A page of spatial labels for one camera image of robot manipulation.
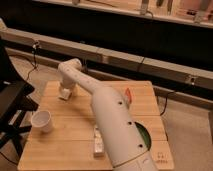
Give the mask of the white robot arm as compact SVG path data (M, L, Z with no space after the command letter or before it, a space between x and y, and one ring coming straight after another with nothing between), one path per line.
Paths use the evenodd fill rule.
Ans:
M81 72L78 59L58 65L61 86L77 83L91 94L91 108L113 171L158 171L128 110L125 98L113 87Z

